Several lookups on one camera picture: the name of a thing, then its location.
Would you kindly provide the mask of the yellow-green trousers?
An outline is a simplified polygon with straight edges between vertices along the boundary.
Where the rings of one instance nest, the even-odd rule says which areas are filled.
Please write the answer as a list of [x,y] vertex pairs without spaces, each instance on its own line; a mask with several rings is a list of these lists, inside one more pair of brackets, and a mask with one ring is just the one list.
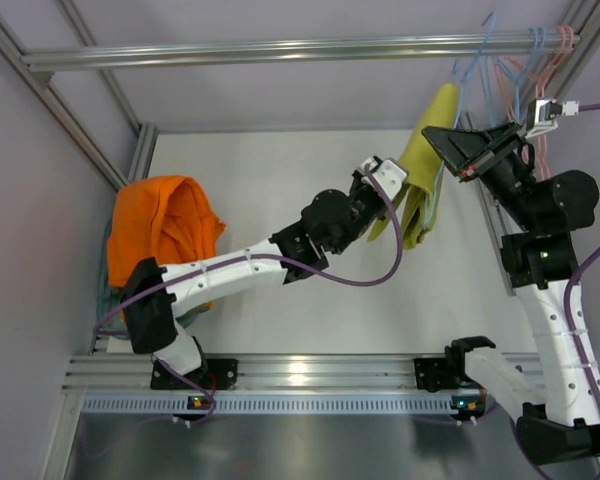
[[393,201],[395,209],[404,207],[400,228],[405,250],[416,248],[433,229],[443,183],[442,161],[422,130],[428,126],[451,128],[458,101],[459,88],[450,83],[442,85],[421,114],[398,159],[408,172],[406,184]]

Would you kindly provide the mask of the light blue wire hanger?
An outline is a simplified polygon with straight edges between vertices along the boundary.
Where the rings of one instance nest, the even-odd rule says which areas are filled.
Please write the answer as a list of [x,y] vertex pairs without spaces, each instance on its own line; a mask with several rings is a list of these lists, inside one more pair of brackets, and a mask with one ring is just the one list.
[[[459,73],[458,61],[455,61],[455,63],[454,63],[454,66],[452,68],[452,74],[458,80],[457,84],[459,87],[459,94],[458,94],[458,102],[457,102],[457,107],[456,107],[456,111],[455,111],[455,116],[454,116],[454,120],[452,123],[453,128],[457,128],[460,124],[460,117],[461,117],[461,114],[463,113],[464,106],[465,106],[467,87],[471,81],[473,73],[476,70],[478,70],[479,72],[481,71],[481,67],[479,66],[480,59],[482,58],[482,55],[486,48],[487,42],[490,40],[491,36],[493,35],[493,32],[497,25],[497,21],[498,21],[498,14],[496,11],[491,11],[485,17],[484,21],[482,22],[482,26],[487,27],[485,37],[484,37],[480,47],[478,48],[476,53],[471,58],[468,66],[462,73]],[[434,216],[437,213],[437,208],[439,205],[439,200],[440,200],[440,195],[441,195],[441,190],[442,190],[442,180],[443,180],[444,169],[445,169],[444,162],[440,161],[440,166],[439,166],[439,168],[436,172],[436,176],[434,178],[433,196],[429,200],[426,201],[426,212],[425,212],[425,218],[424,218],[424,227],[426,229],[432,227],[434,224]]]

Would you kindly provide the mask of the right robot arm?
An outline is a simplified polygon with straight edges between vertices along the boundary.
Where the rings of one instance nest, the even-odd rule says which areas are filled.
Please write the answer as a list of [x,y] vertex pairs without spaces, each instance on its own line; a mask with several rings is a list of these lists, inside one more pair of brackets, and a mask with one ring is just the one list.
[[572,233],[593,224],[596,181],[580,170],[540,180],[535,151],[516,123],[471,131],[428,126],[423,137],[450,173],[479,181],[518,227],[500,255],[522,304],[544,378],[535,387],[484,337],[445,350],[452,376],[484,388],[508,414],[535,465],[600,459],[600,370],[581,307]]

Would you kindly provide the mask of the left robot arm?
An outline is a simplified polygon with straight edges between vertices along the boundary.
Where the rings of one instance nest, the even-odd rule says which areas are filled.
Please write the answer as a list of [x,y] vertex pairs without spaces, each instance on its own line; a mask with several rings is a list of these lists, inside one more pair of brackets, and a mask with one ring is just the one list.
[[392,160],[366,160],[348,192],[324,190],[299,221],[243,250],[189,263],[141,260],[123,288],[122,314],[133,353],[151,355],[168,371],[202,376],[206,360],[178,319],[216,299],[260,286],[283,286],[313,275],[328,278],[329,255],[342,254],[389,214],[407,172]]

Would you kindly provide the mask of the pink spare hangers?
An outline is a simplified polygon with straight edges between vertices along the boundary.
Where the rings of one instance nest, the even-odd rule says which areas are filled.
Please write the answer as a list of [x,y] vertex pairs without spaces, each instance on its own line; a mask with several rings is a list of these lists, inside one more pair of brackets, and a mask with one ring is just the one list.
[[540,99],[544,96],[549,80],[574,50],[576,43],[574,29],[570,25],[559,25],[556,27],[556,31],[560,37],[560,45],[557,52],[549,54],[545,65],[538,71],[534,71],[532,68],[532,72],[537,76],[536,80],[527,80],[523,84],[529,83],[533,87],[531,92],[532,100]]

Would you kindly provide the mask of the orange garment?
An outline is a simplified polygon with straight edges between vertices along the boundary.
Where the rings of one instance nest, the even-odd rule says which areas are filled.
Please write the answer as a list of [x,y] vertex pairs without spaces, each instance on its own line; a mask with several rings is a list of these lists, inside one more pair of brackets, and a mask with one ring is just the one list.
[[109,286],[122,291],[136,265],[190,263],[217,254],[226,224],[212,209],[192,177],[152,177],[122,188],[116,195],[107,239]]

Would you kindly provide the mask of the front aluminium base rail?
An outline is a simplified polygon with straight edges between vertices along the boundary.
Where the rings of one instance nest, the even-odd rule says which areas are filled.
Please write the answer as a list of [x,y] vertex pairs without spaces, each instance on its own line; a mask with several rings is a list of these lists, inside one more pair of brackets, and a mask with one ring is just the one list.
[[[414,355],[211,354],[237,359],[236,383],[224,391],[265,393],[385,393],[417,389]],[[153,361],[146,355],[97,352],[70,359],[65,391],[144,393]]]

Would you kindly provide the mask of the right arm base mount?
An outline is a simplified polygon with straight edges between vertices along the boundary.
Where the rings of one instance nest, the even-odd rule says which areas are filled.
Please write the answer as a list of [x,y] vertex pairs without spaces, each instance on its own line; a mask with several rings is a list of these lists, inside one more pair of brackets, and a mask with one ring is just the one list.
[[457,364],[447,358],[416,358],[414,372],[417,388],[430,393],[454,390],[462,385]]

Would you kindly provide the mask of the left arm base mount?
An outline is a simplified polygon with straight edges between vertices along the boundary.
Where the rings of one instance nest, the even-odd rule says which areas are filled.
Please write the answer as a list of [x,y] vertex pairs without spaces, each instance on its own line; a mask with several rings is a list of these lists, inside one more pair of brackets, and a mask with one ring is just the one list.
[[[237,359],[208,359],[203,373],[191,372],[185,378],[209,392],[229,390],[237,381],[238,365]],[[188,383],[170,373],[158,359],[153,361],[152,367],[151,390],[192,390]]]

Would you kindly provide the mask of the top aluminium hanging rail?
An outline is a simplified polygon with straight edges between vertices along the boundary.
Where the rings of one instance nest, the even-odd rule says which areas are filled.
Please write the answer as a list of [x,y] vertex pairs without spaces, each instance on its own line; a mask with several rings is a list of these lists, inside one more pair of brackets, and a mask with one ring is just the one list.
[[21,59],[35,72],[57,72],[192,65],[554,54],[570,51],[579,42],[578,34],[568,27],[561,26],[553,29],[535,27],[479,34],[48,48],[28,51]]

